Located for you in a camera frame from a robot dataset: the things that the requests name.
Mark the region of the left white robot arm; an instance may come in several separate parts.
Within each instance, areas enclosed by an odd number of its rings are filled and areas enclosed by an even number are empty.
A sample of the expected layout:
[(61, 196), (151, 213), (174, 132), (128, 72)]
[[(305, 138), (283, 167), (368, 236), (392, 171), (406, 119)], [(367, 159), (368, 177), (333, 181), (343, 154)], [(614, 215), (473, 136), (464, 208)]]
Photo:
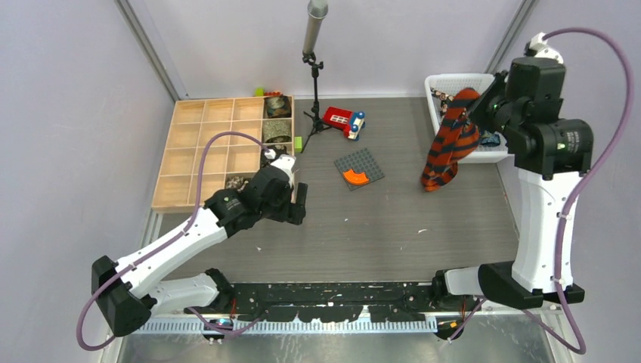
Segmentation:
[(205, 249), (270, 219), (301, 225), (307, 185), (294, 182), (296, 158), (281, 154), (262, 167), (241, 191), (216, 191), (195, 215), (145, 248), (113, 261), (107, 256), (92, 267), (92, 293), (112, 333), (127, 336), (151, 317), (187, 308), (225, 312), (234, 289), (216, 268), (192, 278), (166, 276)]

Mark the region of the orange navy striped tie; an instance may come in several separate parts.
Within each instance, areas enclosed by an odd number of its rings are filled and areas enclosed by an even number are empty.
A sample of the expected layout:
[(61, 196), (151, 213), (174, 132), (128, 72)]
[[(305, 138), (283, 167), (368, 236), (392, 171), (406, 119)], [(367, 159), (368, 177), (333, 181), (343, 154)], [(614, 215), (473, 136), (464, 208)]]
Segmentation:
[(459, 162), (478, 147), (478, 127), (467, 116), (468, 108), (478, 98), (475, 89), (464, 88), (447, 104), (420, 178), (425, 191), (437, 191), (453, 181)]

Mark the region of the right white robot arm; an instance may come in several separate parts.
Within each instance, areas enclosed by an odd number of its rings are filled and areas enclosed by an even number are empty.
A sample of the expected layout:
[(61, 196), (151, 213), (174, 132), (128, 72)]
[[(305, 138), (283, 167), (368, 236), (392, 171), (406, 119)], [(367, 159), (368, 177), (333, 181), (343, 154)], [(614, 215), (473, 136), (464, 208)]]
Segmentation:
[(449, 101), (430, 147), (421, 182), (437, 191), (452, 181), (483, 131), (503, 136), (521, 185), (525, 211), (513, 261), (437, 271), (432, 302), (451, 310), (462, 296), (483, 296), (514, 309), (544, 302), (584, 300), (571, 272), (574, 188), (590, 171), (593, 132), (580, 119), (563, 119), (565, 65), (538, 33), (508, 70), (478, 91), (458, 91)]

